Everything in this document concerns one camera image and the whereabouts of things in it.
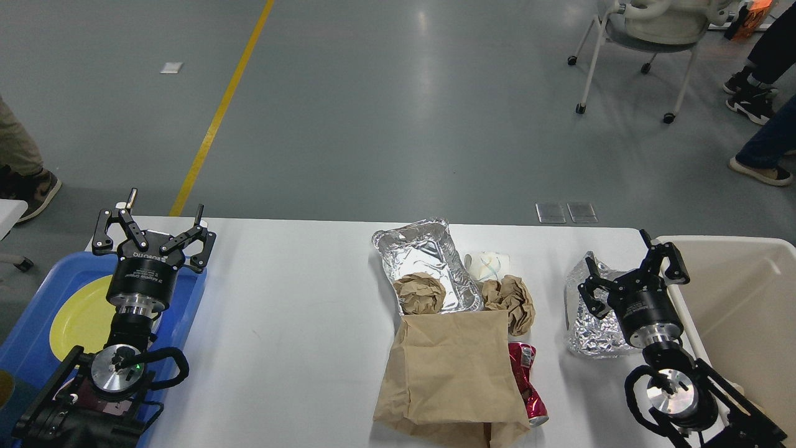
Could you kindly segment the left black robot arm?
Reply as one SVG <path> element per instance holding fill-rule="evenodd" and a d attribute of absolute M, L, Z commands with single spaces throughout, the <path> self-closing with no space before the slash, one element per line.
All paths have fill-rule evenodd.
<path fill-rule="evenodd" d="M 216 240 L 203 222 L 178 235 L 143 230 L 132 216 L 137 190 L 103 209 L 92 238 L 94 255 L 116 257 L 106 299 L 116 309 L 103 348 L 76 345 L 11 430 L 23 447 L 134 447 L 164 405 L 152 391 L 190 374 L 181 348 L 154 348 L 155 326 L 170 308 L 181 268 L 202 273 Z"/>

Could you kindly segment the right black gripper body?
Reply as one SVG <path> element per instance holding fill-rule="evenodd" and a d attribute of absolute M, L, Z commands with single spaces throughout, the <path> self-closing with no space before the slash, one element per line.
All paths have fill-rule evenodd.
<path fill-rule="evenodd" d="M 664 278 L 631 271 L 614 281 L 608 304 L 614 309 L 626 342 L 645 348 L 655 342 L 677 341 L 684 326 L 669 298 Z"/>

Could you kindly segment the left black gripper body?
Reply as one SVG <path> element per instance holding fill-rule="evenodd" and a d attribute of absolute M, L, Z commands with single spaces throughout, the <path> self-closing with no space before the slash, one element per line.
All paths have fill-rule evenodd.
<path fill-rule="evenodd" d="M 111 278 L 107 301 L 119 308 L 125 306 L 128 297 L 147 297 L 152 310 L 162 312 L 170 307 L 184 253 L 177 248 L 160 253 L 172 235 L 147 231 L 144 236 L 147 239 L 144 250 L 139 250 L 131 239 L 119 245 L 119 262 Z"/>

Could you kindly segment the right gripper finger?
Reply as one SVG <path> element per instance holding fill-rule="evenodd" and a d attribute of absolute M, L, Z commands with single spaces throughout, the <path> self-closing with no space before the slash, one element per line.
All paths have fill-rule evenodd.
<path fill-rule="evenodd" d="M 579 284 L 578 291 L 586 308 L 597 319 L 604 319 L 609 309 L 615 311 L 617 319 L 636 319 L 641 312 L 639 295 L 641 278 L 639 268 L 632 269 L 614 281 L 600 277 L 593 257 L 585 258 L 588 277 Z"/>
<path fill-rule="evenodd" d="M 640 229 L 639 233 L 647 247 L 639 266 L 643 274 L 662 278 L 664 284 L 690 283 L 682 254 L 673 242 L 656 242 L 645 229 Z"/>

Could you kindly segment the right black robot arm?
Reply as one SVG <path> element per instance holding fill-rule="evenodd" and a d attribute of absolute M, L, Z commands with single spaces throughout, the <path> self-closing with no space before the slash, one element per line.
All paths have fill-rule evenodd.
<path fill-rule="evenodd" d="M 640 266 L 617 278 L 604 278 L 595 257 L 585 257 L 588 275 L 577 291 L 597 319 L 612 313 L 623 340 L 642 351 L 644 363 L 626 377 L 626 405 L 650 432 L 688 447 L 692 432 L 708 430 L 728 407 L 728 423 L 702 447 L 782 447 L 787 434 L 758 406 L 703 359 L 682 344 L 685 326 L 669 297 L 668 286 L 688 284 L 690 277 L 679 249 L 640 231 L 646 255 Z"/>

